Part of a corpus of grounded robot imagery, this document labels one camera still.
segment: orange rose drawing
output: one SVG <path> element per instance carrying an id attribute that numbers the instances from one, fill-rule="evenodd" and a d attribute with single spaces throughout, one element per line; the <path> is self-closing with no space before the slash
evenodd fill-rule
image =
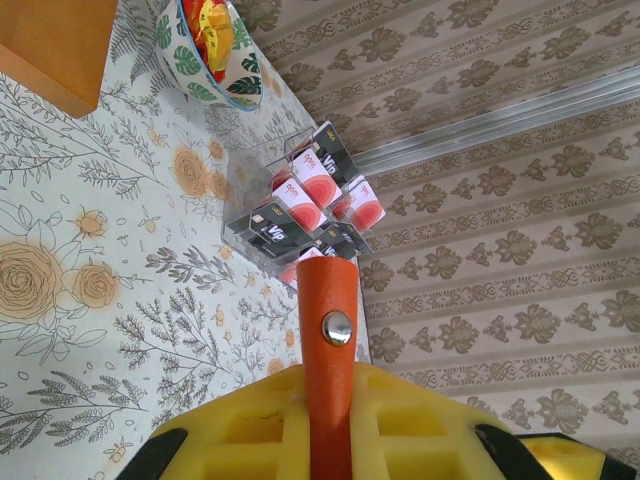
<path id="1" fill-rule="evenodd" d="M 55 306 L 62 270 L 46 250 L 12 242 L 0 245 L 0 314 L 36 320 Z"/>
<path id="2" fill-rule="evenodd" d="M 271 90 L 273 90 L 273 93 L 276 94 L 276 97 L 282 97 L 282 88 L 280 88 L 280 84 L 275 78 L 271 79 Z"/>
<path id="3" fill-rule="evenodd" d="M 290 328 L 287 330 L 287 336 L 284 341 L 288 348 L 293 348 L 293 345 L 296 343 L 296 336 Z"/>
<path id="4" fill-rule="evenodd" d="M 260 73 L 262 74 L 262 82 L 265 85 L 269 85 L 269 82 L 271 81 L 271 77 L 269 76 L 269 69 L 262 62 L 260 62 Z"/>
<path id="5" fill-rule="evenodd" d="M 80 270 L 69 270 L 63 276 L 64 286 L 73 297 L 89 308 L 109 305 L 116 294 L 116 279 L 106 265 L 85 265 Z"/>
<path id="6" fill-rule="evenodd" d="M 75 222 L 80 229 L 80 234 L 84 237 L 102 237 L 107 231 L 107 217 L 99 210 L 83 212 L 82 217 Z"/>
<path id="7" fill-rule="evenodd" d="M 272 358 L 267 366 L 267 375 L 273 375 L 274 373 L 278 373 L 281 370 L 284 370 L 284 364 L 282 360 L 279 358 Z"/>
<path id="8" fill-rule="evenodd" d="M 219 327 L 224 325 L 224 312 L 220 309 L 216 310 L 216 325 Z"/>
<path id="9" fill-rule="evenodd" d="M 222 257 L 222 259 L 226 262 L 227 260 L 229 260 L 230 258 L 233 257 L 233 250 L 231 250 L 229 247 L 227 247 L 226 245 L 221 246 L 218 249 L 218 253 L 220 254 L 220 256 Z"/>
<path id="10" fill-rule="evenodd" d="M 178 185 L 188 195 L 195 198 L 205 196 L 207 188 L 207 170 L 202 159 L 192 150 L 183 150 L 176 155 L 172 170 Z"/>
<path id="11" fill-rule="evenodd" d="M 209 142 L 209 153 L 216 160 L 222 160 L 222 157 L 224 157 L 224 147 L 220 142 L 211 140 Z"/>
<path id="12" fill-rule="evenodd" d="M 149 140 L 151 140 L 154 145 L 157 145 L 160 148 L 164 148 L 167 146 L 167 142 L 165 140 L 167 136 L 159 134 L 153 128 L 147 129 L 147 137 L 149 137 Z"/>
<path id="13" fill-rule="evenodd" d="M 209 175 L 209 189 L 216 198 L 224 200 L 227 198 L 227 179 L 220 172 L 213 172 Z"/>

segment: damask wallpaper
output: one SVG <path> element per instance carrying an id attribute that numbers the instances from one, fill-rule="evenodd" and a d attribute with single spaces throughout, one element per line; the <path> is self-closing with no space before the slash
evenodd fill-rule
<path id="1" fill-rule="evenodd" d="M 371 179 L 374 365 L 640 465 L 640 100 Z"/>
<path id="2" fill-rule="evenodd" d="M 318 122 L 365 151 L 635 65 L 632 0 L 237 0 Z"/>

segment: leaf pattern bowl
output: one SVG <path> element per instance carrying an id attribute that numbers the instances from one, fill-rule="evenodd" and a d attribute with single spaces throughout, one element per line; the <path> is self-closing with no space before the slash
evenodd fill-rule
<path id="1" fill-rule="evenodd" d="M 262 100 L 262 73 L 255 46 L 236 9 L 230 3 L 233 50 L 222 83 L 217 83 L 200 58 L 191 38 L 181 0 L 170 0 L 158 14 L 156 51 L 165 75 L 174 85 L 205 105 L 258 108 Z"/>

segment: table surface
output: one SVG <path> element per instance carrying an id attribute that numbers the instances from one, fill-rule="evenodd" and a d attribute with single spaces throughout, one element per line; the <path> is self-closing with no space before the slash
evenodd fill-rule
<path id="1" fill-rule="evenodd" d="M 5 480 L 115 478 L 171 416 L 301 361 L 296 295 L 220 218 L 229 155 L 313 121 L 261 54 L 255 112 L 167 87 L 155 8 L 120 1 L 84 119 L 0 74 Z"/>

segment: orange strap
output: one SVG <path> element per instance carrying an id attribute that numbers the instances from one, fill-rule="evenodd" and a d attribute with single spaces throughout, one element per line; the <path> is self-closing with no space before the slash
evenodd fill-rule
<path id="1" fill-rule="evenodd" d="M 312 480 L 351 480 L 349 409 L 353 390 L 358 315 L 358 268 L 338 257 L 298 264 L 298 309 L 311 429 Z M 341 347 L 322 334 L 325 315 L 340 311 L 352 335 Z"/>

